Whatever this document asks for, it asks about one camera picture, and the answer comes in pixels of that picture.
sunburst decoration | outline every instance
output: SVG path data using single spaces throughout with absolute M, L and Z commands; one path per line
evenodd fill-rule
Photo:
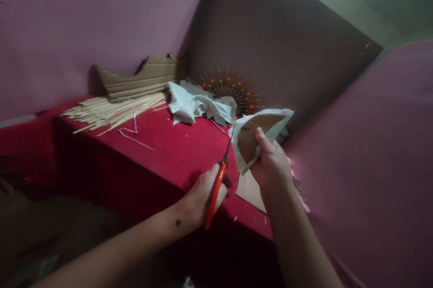
M 210 72 L 204 72 L 200 75 L 201 82 L 199 83 L 204 90 L 214 94 L 214 98 L 223 96 L 232 96 L 238 105 L 236 114 L 241 117 L 243 114 L 254 114 L 264 108 L 263 93 L 259 87 L 253 88 L 246 80 L 248 74 L 244 72 L 244 68 L 236 73 L 237 67 L 230 70 L 230 63 L 227 71 L 222 71 L 220 66 L 218 70 L 213 70 L 210 65 Z

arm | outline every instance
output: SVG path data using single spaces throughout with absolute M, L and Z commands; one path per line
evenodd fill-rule
M 286 154 L 260 128 L 256 130 L 256 140 L 262 155 L 251 172 L 271 221 L 286 287 L 343 287 L 300 202 Z
M 115 287 L 142 261 L 203 225 L 219 165 L 202 174 L 179 202 L 102 243 L 34 287 Z M 227 188 L 221 185 L 215 212 Z

scissor blade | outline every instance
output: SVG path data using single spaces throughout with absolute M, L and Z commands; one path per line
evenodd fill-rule
M 226 154 L 224 155 L 224 161 L 223 161 L 224 164 L 226 164 L 226 162 L 227 162 L 227 158 L 229 157 L 229 150 L 230 150 L 231 140 L 232 140 L 232 138 L 233 138 L 233 135 L 235 134 L 235 125 L 236 125 L 236 121 L 235 121 L 235 123 L 234 123 L 234 125 L 233 125 L 233 132 L 231 133 L 231 137 L 230 137 L 230 140 L 229 140 L 229 144 L 228 144 L 228 146 L 227 146 Z

scissors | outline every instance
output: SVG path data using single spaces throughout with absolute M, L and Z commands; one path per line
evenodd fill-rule
M 215 211 L 215 206 L 217 204 L 218 192 L 220 190 L 222 180 L 224 179 L 224 175 L 226 174 L 227 158 L 229 157 L 231 139 L 233 138 L 233 134 L 235 133 L 235 130 L 234 130 L 235 125 L 236 125 L 236 121 L 235 121 L 235 124 L 233 125 L 233 132 L 231 133 L 229 144 L 227 146 L 227 151 L 226 151 L 226 154 L 224 155 L 224 159 L 222 160 L 222 164 L 221 164 L 220 169 L 218 171 L 215 185 L 214 185 L 213 190 L 212 190 L 211 205 L 209 206 L 209 209 L 207 210 L 206 221 L 204 223 L 204 229 L 206 229 L 206 230 L 209 230 L 209 228 L 211 227 L 212 218 L 213 218 L 213 214 Z

orange scissors handle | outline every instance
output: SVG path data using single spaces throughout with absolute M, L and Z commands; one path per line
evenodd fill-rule
M 218 175 L 215 180 L 215 185 L 212 190 L 212 200 L 209 209 L 207 210 L 206 221 L 204 223 L 204 229 L 209 230 L 212 223 L 213 214 L 215 212 L 215 206 L 217 205 L 218 192 L 220 191 L 220 186 L 224 175 L 226 174 L 227 164 L 222 163 L 218 171 Z

